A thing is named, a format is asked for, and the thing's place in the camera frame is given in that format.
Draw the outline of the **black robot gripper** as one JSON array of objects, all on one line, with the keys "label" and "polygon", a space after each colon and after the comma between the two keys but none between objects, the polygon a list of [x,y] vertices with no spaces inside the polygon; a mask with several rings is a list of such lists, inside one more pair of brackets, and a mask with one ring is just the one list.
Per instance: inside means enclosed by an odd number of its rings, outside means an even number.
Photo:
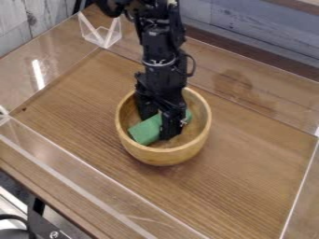
[{"label": "black robot gripper", "polygon": [[144,71],[137,72],[136,105],[140,119],[146,120],[161,111],[158,139],[169,140],[181,134],[186,123],[185,101],[181,96],[186,85],[185,59],[170,61],[141,60]]}]

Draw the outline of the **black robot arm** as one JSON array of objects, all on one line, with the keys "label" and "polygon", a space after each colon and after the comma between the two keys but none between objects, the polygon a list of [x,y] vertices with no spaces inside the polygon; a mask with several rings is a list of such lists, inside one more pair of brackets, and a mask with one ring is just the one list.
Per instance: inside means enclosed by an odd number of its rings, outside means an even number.
[{"label": "black robot arm", "polygon": [[178,0],[94,0],[102,14],[124,16],[136,27],[144,70],[134,74],[134,99],[140,117],[160,115],[158,138],[181,133],[186,104],[181,91],[196,72],[196,61],[181,49],[185,28]]}]

